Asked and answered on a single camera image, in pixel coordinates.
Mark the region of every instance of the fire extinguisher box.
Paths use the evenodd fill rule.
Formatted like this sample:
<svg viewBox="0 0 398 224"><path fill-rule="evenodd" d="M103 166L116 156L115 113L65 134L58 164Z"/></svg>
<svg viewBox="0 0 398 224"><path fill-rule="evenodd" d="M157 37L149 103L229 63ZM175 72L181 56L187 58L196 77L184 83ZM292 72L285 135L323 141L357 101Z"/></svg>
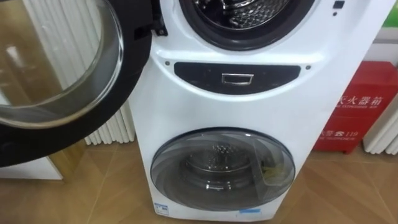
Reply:
<svg viewBox="0 0 398 224"><path fill-rule="evenodd" d="M313 149L351 153L397 92L390 62L362 62Z"/></svg>
<svg viewBox="0 0 398 224"><path fill-rule="evenodd" d="M332 116L315 143L315 150L350 153L373 125L372 118Z"/></svg>
<svg viewBox="0 0 398 224"><path fill-rule="evenodd" d="M397 69L390 62L362 62L332 116L378 118L397 90Z"/></svg>

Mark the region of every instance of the door hinge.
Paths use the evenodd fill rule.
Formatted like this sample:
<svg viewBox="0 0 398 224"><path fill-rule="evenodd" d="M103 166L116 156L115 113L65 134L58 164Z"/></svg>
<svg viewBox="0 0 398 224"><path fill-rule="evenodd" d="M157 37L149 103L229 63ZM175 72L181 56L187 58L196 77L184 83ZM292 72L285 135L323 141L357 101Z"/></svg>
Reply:
<svg viewBox="0 0 398 224"><path fill-rule="evenodd" d="M151 0L152 4L152 17L153 24L152 30L155 31L158 36L167 36L169 33L167 32L166 26L164 24L162 10L160 8L160 0Z"/></svg>
<svg viewBox="0 0 398 224"><path fill-rule="evenodd" d="M152 24L152 29L155 31L156 35L158 36L167 36L168 32L166 26L163 21L162 15L154 14L154 23Z"/></svg>

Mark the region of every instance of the door glass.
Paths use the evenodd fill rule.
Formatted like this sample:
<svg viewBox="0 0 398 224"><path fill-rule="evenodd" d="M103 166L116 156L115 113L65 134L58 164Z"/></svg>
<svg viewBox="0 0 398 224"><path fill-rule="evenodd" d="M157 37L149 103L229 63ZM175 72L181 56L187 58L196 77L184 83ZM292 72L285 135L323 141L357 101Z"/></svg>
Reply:
<svg viewBox="0 0 398 224"><path fill-rule="evenodd" d="M200 210L232 211L270 202L293 182L295 167L276 140L249 131L189 134L159 149L152 181L167 198Z"/></svg>
<svg viewBox="0 0 398 224"><path fill-rule="evenodd" d="M0 123L59 126L106 96L123 46L106 0L5 0L0 15Z"/></svg>

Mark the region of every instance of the wooden floor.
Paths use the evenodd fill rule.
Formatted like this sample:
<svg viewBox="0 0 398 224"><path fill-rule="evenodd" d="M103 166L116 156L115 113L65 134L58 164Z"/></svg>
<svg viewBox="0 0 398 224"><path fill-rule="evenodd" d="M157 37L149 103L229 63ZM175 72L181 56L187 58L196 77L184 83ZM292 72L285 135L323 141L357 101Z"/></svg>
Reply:
<svg viewBox="0 0 398 224"><path fill-rule="evenodd" d="M69 184L0 180L0 223L207 223L156 215L137 144L92 147ZM314 152L264 224L396 224L398 156Z"/></svg>

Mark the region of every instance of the white washing machine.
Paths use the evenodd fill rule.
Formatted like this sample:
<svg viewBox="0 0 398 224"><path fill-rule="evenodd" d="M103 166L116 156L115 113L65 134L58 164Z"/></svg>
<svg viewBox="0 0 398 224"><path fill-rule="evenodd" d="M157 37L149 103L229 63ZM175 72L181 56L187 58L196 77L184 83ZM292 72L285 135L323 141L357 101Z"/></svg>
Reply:
<svg viewBox="0 0 398 224"><path fill-rule="evenodd" d="M135 88L159 215L270 219L394 1L0 1L28 13L0 24L0 167L79 141Z"/></svg>
<svg viewBox="0 0 398 224"><path fill-rule="evenodd" d="M271 219L393 3L160 1L130 100L155 212Z"/></svg>

